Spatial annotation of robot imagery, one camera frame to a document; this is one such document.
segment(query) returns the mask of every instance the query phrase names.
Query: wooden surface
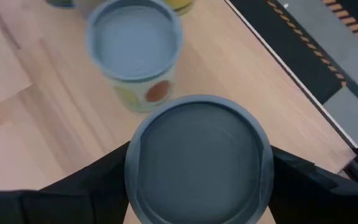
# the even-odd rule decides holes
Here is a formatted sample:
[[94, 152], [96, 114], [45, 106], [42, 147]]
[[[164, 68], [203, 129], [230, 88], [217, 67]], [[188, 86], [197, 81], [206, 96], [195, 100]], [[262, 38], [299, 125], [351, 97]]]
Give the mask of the wooden surface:
[[[354, 157], [224, 1], [197, 1], [182, 20], [173, 97], [229, 98], [259, 120], [271, 144], [332, 172]], [[84, 29], [76, 10], [0, 0], [1, 190], [40, 189], [87, 166], [130, 140], [146, 116], [120, 104], [86, 54]], [[128, 217], [139, 222], [131, 210]]]

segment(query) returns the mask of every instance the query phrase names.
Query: can label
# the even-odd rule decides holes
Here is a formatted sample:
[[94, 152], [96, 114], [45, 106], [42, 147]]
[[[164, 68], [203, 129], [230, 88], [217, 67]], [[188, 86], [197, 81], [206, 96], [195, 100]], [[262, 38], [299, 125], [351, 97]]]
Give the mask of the can label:
[[193, 6], [194, 0], [165, 0], [179, 15], [187, 13]]
[[175, 68], [145, 82], [110, 80], [123, 104], [133, 111], [152, 111], [168, 99], [172, 92]]
[[55, 7], [62, 7], [67, 9], [74, 7], [73, 0], [47, 0], [47, 3]]

